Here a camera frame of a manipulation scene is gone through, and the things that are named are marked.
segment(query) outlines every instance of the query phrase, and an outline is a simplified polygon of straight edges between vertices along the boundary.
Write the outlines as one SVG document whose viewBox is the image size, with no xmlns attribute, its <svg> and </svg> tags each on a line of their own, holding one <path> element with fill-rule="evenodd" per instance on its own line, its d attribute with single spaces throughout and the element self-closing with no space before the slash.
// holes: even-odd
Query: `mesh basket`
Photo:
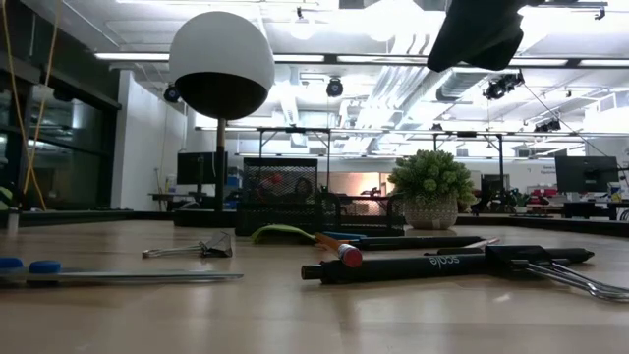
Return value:
<svg viewBox="0 0 629 354">
<path fill-rule="evenodd" d="M 320 204 L 240 203 L 236 217 L 235 232 L 238 236 L 250 236 L 259 228 L 271 224 L 291 225 L 309 233 L 323 229 Z"/>
<path fill-rule="evenodd" d="M 401 196 L 369 197 L 325 194 L 322 199 L 323 220 L 336 217 L 336 230 L 365 233 L 372 236 L 404 234 L 406 220 Z"/>
<path fill-rule="evenodd" d="M 315 204 L 316 159 L 245 158 L 243 203 Z"/>
</svg>

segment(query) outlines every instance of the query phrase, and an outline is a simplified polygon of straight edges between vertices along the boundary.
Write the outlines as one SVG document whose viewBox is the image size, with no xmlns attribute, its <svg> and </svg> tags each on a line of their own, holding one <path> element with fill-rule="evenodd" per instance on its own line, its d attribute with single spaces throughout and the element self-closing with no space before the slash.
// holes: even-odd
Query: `orange pencil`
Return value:
<svg viewBox="0 0 629 354">
<path fill-rule="evenodd" d="M 344 244 L 319 232 L 316 232 L 314 237 L 319 243 L 336 254 L 345 266 L 357 267 L 363 263 L 363 254 L 356 247 Z"/>
</svg>

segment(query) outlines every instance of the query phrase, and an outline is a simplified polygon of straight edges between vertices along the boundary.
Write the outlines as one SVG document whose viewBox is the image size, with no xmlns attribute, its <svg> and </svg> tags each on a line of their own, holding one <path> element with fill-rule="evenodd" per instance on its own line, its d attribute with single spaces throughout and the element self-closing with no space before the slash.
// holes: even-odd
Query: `potted plant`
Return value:
<svg viewBox="0 0 629 354">
<path fill-rule="evenodd" d="M 447 229 L 456 222 L 457 202 L 476 200 L 470 170 L 449 152 L 418 150 L 395 164 L 388 181 L 404 194 L 404 216 L 414 228 Z"/>
<path fill-rule="evenodd" d="M 529 195 L 526 193 L 517 192 L 515 194 L 515 212 L 527 213 L 527 203 L 529 202 Z"/>
</svg>

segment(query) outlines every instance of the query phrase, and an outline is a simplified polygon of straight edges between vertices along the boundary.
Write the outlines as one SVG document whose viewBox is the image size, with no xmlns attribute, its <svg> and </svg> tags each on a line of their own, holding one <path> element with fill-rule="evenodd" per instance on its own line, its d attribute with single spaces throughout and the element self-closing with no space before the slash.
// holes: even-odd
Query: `metal binder clip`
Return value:
<svg viewBox="0 0 629 354">
<path fill-rule="evenodd" d="M 525 271 L 589 292 L 607 301 L 629 302 L 629 289 L 605 284 L 574 271 L 567 260 L 554 260 L 542 246 L 486 246 L 495 270 Z"/>
<path fill-rule="evenodd" d="M 232 257 L 232 245 L 231 237 L 226 232 L 221 232 L 220 235 L 214 235 L 209 241 L 200 241 L 195 246 L 178 247 L 171 249 L 155 249 L 146 250 L 142 252 L 142 258 L 155 258 L 163 256 L 179 256 L 186 254 L 197 254 L 201 258 L 206 257 Z"/>
</svg>

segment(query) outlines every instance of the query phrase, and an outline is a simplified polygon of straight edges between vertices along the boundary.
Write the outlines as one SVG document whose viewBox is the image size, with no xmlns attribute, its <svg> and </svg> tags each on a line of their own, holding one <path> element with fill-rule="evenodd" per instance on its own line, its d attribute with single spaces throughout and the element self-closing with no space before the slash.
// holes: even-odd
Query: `white plant pot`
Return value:
<svg viewBox="0 0 629 354">
<path fill-rule="evenodd" d="M 432 203 L 405 202 L 406 222 L 416 229 L 445 230 L 456 222 L 459 214 L 456 198 L 444 197 Z"/>
</svg>

